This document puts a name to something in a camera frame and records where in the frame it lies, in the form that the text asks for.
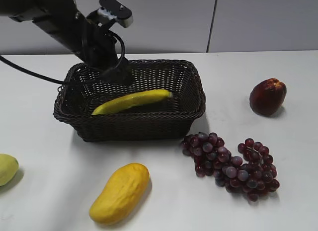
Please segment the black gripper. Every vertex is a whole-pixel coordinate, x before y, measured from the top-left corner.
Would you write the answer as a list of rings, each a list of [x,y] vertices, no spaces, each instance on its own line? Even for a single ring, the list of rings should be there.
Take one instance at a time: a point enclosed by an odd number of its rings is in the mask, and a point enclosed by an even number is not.
[[[125,57],[126,48],[120,36],[105,26],[83,24],[84,62],[99,72],[98,78],[107,83],[130,85],[133,76]]]

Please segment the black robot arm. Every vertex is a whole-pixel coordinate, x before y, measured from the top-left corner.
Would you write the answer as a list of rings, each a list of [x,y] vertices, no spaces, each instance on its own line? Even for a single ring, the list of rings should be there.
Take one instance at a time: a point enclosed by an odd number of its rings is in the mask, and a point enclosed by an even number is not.
[[[130,9],[117,0],[100,0],[99,8],[84,16],[75,0],[0,0],[0,14],[16,22],[32,21],[62,44],[108,83],[129,85],[133,76],[121,37],[110,28],[133,22]]]

